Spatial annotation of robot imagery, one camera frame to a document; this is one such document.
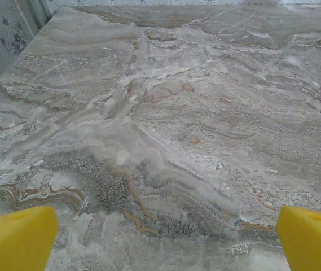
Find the yellow object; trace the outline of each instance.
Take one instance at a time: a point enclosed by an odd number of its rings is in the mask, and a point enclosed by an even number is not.
[[[58,227],[50,206],[0,216],[0,271],[44,271]]]
[[[291,271],[321,271],[321,213],[283,207],[277,231]]]

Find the marble slab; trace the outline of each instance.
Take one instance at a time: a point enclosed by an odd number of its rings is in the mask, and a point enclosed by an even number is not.
[[[47,270],[289,270],[321,211],[321,6],[61,8],[0,77],[0,215]]]

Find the brown vein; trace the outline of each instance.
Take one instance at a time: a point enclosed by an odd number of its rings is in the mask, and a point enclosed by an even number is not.
[[[163,100],[163,99],[165,99],[165,98],[168,98],[168,97],[170,97],[170,96],[176,96],[176,95],[178,95],[178,93],[173,92],[173,91],[171,91],[171,90],[168,90],[168,92],[169,92],[169,95],[161,95],[161,96],[159,96],[159,97],[156,98],[156,97],[154,97],[154,94],[149,95],[149,92],[146,90],[146,91],[144,92],[144,98],[143,98],[143,100],[144,100],[144,102],[158,103],[158,102],[160,102],[161,100]]]
[[[259,224],[253,224],[249,222],[242,222],[241,223],[241,228],[238,230],[238,233],[241,231],[245,230],[261,230],[261,231],[266,231],[268,233],[274,233],[277,234],[277,228],[276,226],[262,226]]]
[[[43,205],[44,203],[52,203],[52,202],[64,202],[68,203],[76,212],[78,212],[82,206],[82,202],[85,199],[85,196],[76,189],[60,189],[54,191],[50,187],[50,192],[53,193],[52,195],[46,196],[34,196],[33,198],[27,199],[28,196],[40,193],[39,189],[26,189],[22,191],[20,199],[17,198],[15,195],[20,195],[18,193],[18,189],[16,185],[2,185],[0,186],[0,197],[4,197],[10,200],[12,205],[14,206],[14,211],[19,211],[24,208],[29,208],[31,206],[36,206],[38,204]]]
[[[198,138],[197,140],[194,140],[194,141],[190,139],[190,142],[193,143],[194,145],[198,145],[201,141]]]
[[[310,104],[310,103],[306,103],[306,104],[308,104],[310,107],[312,107],[313,109],[317,109],[315,106],[313,106],[312,104]]]
[[[140,223],[140,219],[136,218],[135,216],[132,216],[129,212],[124,212],[124,215],[126,216],[127,219],[130,219],[132,221],[134,221],[137,225],[137,228],[138,230],[141,232],[141,233],[145,233],[145,232],[148,232],[148,233],[152,233],[152,234],[155,234],[155,235],[159,235],[159,231],[158,230],[154,230],[154,229],[151,229],[151,228],[148,228],[148,227],[142,227],[142,224]]]
[[[230,214],[229,210],[226,210],[225,213],[224,213],[224,216],[223,216],[223,219],[222,219],[222,233],[224,232],[224,228],[226,226],[226,221],[227,221],[227,218],[229,217],[229,214]]]
[[[137,201],[139,202],[140,204],[140,207],[141,209],[143,210],[144,214],[147,216],[147,217],[150,217],[151,219],[157,221],[158,218],[154,215],[152,215],[151,213],[149,213],[147,207],[145,206],[145,204],[143,203],[143,200],[141,199],[141,197],[139,196],[138,192],[136,191],[136,189],[134,188],[133,186],[133,182],[131,180],[131,177],[128,173],[124,172],[124,171],[117,171],[114,169],[114,167],[110,164],[108,164],[108,168],[110,169],[111,173],[115,174],[115,175],[118,175],[118,176],[123,176],[126,178],[127,180],[127,183],[129,185],[129,189],[130,191],[133,193],[133,195],[135,196],[135,198],[137,199]]]
[[[220,102],[220,103],[222,103],[222,102],[225,102],[225,103],[232,103],[232,101],[231,101],[231,100],[228,100],[228,99],[223,98],[223,97],[219,99],[219,102]]]
[[[261,199],[258,199],[258,201],[259,201],[260,203],[262,203],[263,206],[266,207],[267,209],[270,209],[270,210],[275,211],[275,212],[277,211],[277,209],[276,209],[275,207],[270,207],[270,206],[268,206],[268,205],[265,204]]]

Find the marble countertop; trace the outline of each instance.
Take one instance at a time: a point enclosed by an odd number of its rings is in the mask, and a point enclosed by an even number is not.
[[[62,8],[0,77],[0,215],[47,270],[289,270],[321,211],[321,6]]]

